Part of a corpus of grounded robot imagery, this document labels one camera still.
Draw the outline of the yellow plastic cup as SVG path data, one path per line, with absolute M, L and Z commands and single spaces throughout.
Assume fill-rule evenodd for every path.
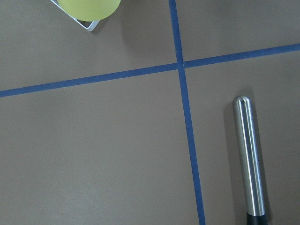
M 92 22 L 106 19 L 120 5 L 120 0 L 58 0 L 58 4 L 76 19 Z

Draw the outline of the steel muddler with black tip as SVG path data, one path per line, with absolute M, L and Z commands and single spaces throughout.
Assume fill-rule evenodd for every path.
M 232 105 L 240 154 L 247 224 L 267 225 L 251 100 L 246 96 L 238 96 L 233 100 Z

